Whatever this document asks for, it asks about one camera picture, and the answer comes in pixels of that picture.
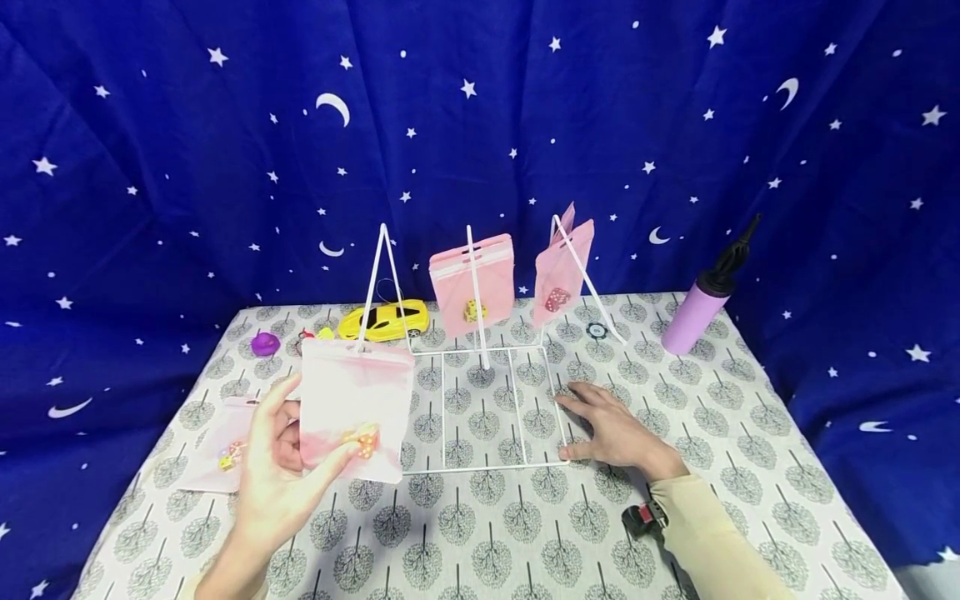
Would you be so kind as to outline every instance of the sleeve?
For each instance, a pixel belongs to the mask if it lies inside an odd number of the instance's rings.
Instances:
[[[699,475],[658,481],[650,492],[667,517],[664,546],[702,600],[791,600],[777,573],[733,526]]]

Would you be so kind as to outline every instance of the wire frame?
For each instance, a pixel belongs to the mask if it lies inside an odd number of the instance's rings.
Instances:
[[[577,268],[580,269],[581,275],[583,275],[584,283],[587,285],[587,288],[590,291],[590,295],[593,297],[593,300],[597,305],[597,309],[600,311],[600,314],[607,325],[608,331],[617,341],[620,342],[620,344],[626,346],[627,345],[626,341],[623,339],[622,336],[620,336],[620,334],[616,331],[616,328],[613,326],[612,320],[610,318],[610,314],[607,312],[607,309],[603,305],[603,302],[600,301],[600,297],[597,294],[596,288],[593,287],[593,282],[590,280],[589,275],[587,274],[587,269],[584,266],[583,262],[580,260],[580,257],[573,250],[573,245],[570,243],[570,239],[567,236],[567,232],[564,229],[563,225],[561,225],[560,217],[557,215],[553,215],[553,219],[550,222],[551,237],[553,236],[554,231],[560,232],[566,247],[572,253],[574,262],[576,263]],[[473,252],[473,230],[469,225],[467,225],[467,243],[468,243],[470,276],[473,283],[473,297],[476,302],[476,305],[480,306],[481,305],[480,288],[479,288],[479,283],[477,281],[476,257]],[[415,356],[440,357],[441,359],[440,360],[440,379],[441,379],[440,393],[441,393],[441,398],[444,398],[446,394],[446,362],[447,362],[445,360],[445,357],[448,354],[462,354],[462,353],[478,354],[481,369],[488,370],[490,368],[490,349],[488,348],[486,334],[485,334],[485,326],[484,326],[483,314],[482,314],[483,311],[477,311],[477,331],[476,331],[476,334],[473,336],[473,348],[459,348],[459,349],[446,349],[446,350],[423,350],[423,349],[414,348],[413,342],[410,336],[410,330],[407,328],[406,313],[403,307],[403,294],[400,291],[399,277],[396,274],[396,263],[394,261],[393,250],[391,249],[390,234],[389,234],[389,231],[387,230],[387,225],[380,224],[380,234],[377,240],[376,252],[373,256],[373,266],[372,266],[371,275],[370,275],[370,286],[367,290],[367,301],[366,301],[366,304],[364,305],[364,313],[363,313],[364,317],[362,317],[362,322],[360,323],[360,335],[358,338],[359,343],[356,345],[357,351],[359,351],[360,347],[363,345],[363,341],[366,335],[366,326],[367,326],[366,319],[367,319],[367,315],[370,314],[370,309],[372,306],[373,291],[374,291],[374,288],[376,287],[377,271],[379,268],[381,251],[383,248],[387,249],[387,258],[388,258],[388,261],[390,262],[390,272],[394,279],[394,290],[396,291],[396,301],[398,303],[399,310],[400,310],[400,318],[403,323],[403,331],[405,333],[407,348]],[[509,381],[514,382],[514,385],[511,386],[511,392],[512,392],[513,401],[514,401],[513,402],[514,416],[516,417],[515,431],[519,432],[520,454],[522,455],[522,458],[523,458],[522,463],[516,464],[516,465],[484,465],[482,467],[481,466],[448,467],[446,465],[446,462],[447,462],[446,460],[446,442],[447,442],[446,402],[441,401],[441,454],[442,454],[441,467],[427,468],[427,469],[421,469],[421,470],[404,470],[403,473],[405,475],[420,475],[420,474],[426,474],[426,473],[433,473],[433,474],[463,473],[463,472],[475,472],[475,471],[485,471],[485,470],[509,470],[509,469],[536,468],[536,467],[560,467],[563,465],[569,465],[570,461],[562,461],[559,459],[556,461],[549,461],[546,459],[545,456],[543,461],[532,461],[530,460],[530,457],[528,456],[528,452],[527,452],[528,446],[527,446],[526,436],[524,435],[523,418],[522,418],[522,415],[520,414],[520,402],[517,395],[516,365],[514,364],[513,353],[519,350],[528,350],[528,351],[536,351],[542,356],[543,365],[545,366],[546,381],[550,387],[550,395],[552,398],[557,393],[557,389],[554,387],[554,384],[553,384],[553,378],[551,376],[552,373],[550,372],[550,361],[547,360],[547,350],[546,350],[546,347],[543,345],[543,335],[544,335],[543,327],[541,327],[537,342],[535,344],[508,346],[508,347],[497,349],[498,351],[500,350],[506,351],[508,366],[510,369],[508,374],[508,383]],[[564,420],[562,419],[559,406],[557,405],[556,402],[553,402],[553,404],[554,404],[554,407],[553,407],[554,417],[556,418],[557,429],[560,431],[562,443],[566,445],[572,442],[572,440],[570,440],[564,432]]]

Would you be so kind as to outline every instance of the hand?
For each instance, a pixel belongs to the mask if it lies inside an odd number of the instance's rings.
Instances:
[[[557,396],[556,400],[574,415],[590,421],[593,439],[562,447],[560,458],[637,467],[650,482],[689,474],[677,450],[640,424],[610,392],[578,381],[571,382],[569,388],[580,399]]]
[[[360,450],[360,444],[343,444],[301,474],[300,403],[286,399],[299,383],[299,374],[289,377],[260,401],[240,475],[234,532],[271,553],[303,528],[330,483]]]

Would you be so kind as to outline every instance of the tablecloth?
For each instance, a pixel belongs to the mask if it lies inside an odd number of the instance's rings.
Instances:
[[[419,356],[401,452],[405,470],[435,470],[444,457],[448,467],[514,465],[524,452],[529,461],[556,460],[561,430],[583,439],[589,425],[567,414],[557,424],[549,368],[561,391],[571,379],[606,387],[676,446],[799,598],[901,600],[896,580],[729,317],[718,315],[689,355],[664,352],[660,336],[682,300],[682,294],[601,297],[627,347],[603,337],[603,328],[589,330],[599,337],[588,334],[587,325],[602,319],[592,300],[581,299],[546,328],[544,354],[511,350],[508,357],[498,350],[490,370],[477,354]],[[76,598],[176,598],[185,579],[212,561],[233,521],[235,496],[178,490],[191,453],[223,398],[269,390],[299,368],[303,328],[335,328],[356,306],[264,306],[236,315],[110,518]],[[429,307],[435,316],[436,306]],[[489,327],[488,339],[499,348],[535,342],[531,310],[528,300],[518,300],[511,319]],[[254,356],[250,340],[258,331],[277,335],[281,350]],[[435,318],[416,348],[468,348],[472,338],[448,339]],[[270,594],[696,598],[656,539],[626,534],[620,514],[644,497],[636,473],[597,464],[428,472],[396,486],[338,481],[307,526],[273,556]]]

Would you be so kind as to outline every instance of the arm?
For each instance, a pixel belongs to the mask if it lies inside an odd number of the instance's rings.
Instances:
[[[236,522],[213,566],[186,586],[184,599],[265,598],[271,557],[306,524],[327,487],[356,456],[359,444],[341,445],[301,475],[300,403],[286,400],[299,383],[296,374],[257,406],[244,450]]]
[[[593,440],[561,448],[566,460],[595,459],[636,467],[667,517],[664,545],[703,600],[790,600],[780,577],[733,526],[709,486],[687,470],[680,453],[648,431],[603,388],[570,383],[579,399],[557,396],[590,421]]]

